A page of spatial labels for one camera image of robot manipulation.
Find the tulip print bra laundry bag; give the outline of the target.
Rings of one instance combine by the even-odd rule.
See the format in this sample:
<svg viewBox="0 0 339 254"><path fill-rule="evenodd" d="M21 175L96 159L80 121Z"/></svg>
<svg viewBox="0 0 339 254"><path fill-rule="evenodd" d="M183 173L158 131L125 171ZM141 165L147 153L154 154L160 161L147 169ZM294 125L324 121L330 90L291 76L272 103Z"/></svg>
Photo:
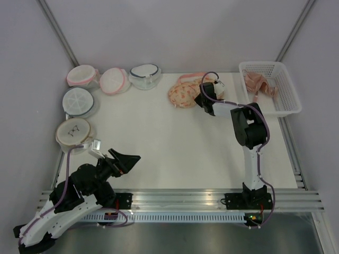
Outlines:
<svg viewBox="0 0 339 254"><path fill-rule="evenodd" d="M195 98L200 94L200 84L204 72L196 72L193 74L184 74L180 76L174 86L168 93L169 101L174 107L192 108L196 106Z"/></svg>

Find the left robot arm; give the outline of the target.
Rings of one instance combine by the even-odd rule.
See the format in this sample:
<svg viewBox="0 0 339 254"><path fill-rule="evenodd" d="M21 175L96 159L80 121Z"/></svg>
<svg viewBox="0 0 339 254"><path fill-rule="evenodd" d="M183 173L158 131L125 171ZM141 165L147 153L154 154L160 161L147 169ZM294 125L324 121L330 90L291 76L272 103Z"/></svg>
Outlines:
<svg viewBox="0 0 339 254"><path fill-rule="evenodd" d="M117 195L108 179L127 174L141 157L114 149L108 152L109 157L98 155L96 165L82 164L73 173L67 171L35 217L13 229L19 253L42 253L83 217L101 208L116 208Z"/></svg>

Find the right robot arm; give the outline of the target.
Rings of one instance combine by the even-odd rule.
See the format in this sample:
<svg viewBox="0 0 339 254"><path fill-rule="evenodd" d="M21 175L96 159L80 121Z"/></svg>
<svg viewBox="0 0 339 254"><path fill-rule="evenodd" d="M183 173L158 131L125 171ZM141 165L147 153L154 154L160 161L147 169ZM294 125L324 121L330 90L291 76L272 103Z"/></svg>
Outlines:
<svg viewBox="0 0 339 254"><path fill-rule="evenodd" d="M228 210L273 210L275 194L261 174L261 151L270 133L257 103L238 106L217 99L214 83L200 85L195 102L212 116L230 116L235 138L244 153L245 180L241 192L225 193L221 202Z"/></svg>

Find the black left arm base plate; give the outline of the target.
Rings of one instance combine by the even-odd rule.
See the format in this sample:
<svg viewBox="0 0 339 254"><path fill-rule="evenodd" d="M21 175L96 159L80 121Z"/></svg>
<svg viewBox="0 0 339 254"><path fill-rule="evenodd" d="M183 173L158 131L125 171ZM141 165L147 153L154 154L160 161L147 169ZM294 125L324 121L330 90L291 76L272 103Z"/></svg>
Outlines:
<svg viewBox="0 0 339 254"><path fill-rule="evenodd" d="M129 210L132 206L132 193L116 193L113 207L117 210Z"/></svg>

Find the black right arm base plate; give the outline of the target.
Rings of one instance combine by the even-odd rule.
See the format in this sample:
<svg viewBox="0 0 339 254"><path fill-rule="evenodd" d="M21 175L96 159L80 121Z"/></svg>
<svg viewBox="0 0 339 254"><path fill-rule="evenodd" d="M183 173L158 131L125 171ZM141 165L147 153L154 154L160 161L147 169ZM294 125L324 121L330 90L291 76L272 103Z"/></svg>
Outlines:
<svg viewBox="0 0 339 254"><path fill-rule="evenodd" d="M225 193L220 202L227 210L271 210L273 208L271 194L252 198L245 197L242 193Z"/></svg>

